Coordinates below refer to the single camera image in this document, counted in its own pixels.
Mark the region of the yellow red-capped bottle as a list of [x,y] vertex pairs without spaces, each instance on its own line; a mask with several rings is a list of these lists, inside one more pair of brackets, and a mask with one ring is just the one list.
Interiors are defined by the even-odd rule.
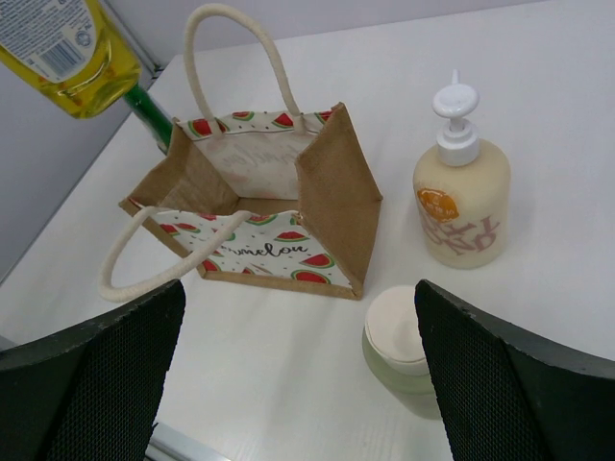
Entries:
[[97,1],[3,1],[1,62],[76,119],[102,113],[141,75]]

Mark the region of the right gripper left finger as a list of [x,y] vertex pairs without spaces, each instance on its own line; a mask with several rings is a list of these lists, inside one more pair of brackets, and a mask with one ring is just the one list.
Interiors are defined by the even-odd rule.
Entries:
[[2,351],[2,459],[144,459],[184,314],[172,280]]

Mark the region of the cream pump lotion bottle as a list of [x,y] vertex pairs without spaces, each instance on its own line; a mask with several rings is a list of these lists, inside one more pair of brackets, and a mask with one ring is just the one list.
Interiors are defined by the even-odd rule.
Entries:
[[446,122],[413,172],[427,249],[456,269],[492,262],[507,239],[511,168],[503,150],[481,138],[467,119],[479,102],[479,93],[454,70],[451,82],[431,102]]

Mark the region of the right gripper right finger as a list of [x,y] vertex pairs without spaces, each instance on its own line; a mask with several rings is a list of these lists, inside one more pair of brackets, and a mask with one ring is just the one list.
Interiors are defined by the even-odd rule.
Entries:
[[614,363],[420,280],[415,309],[455,460],[611,460]]

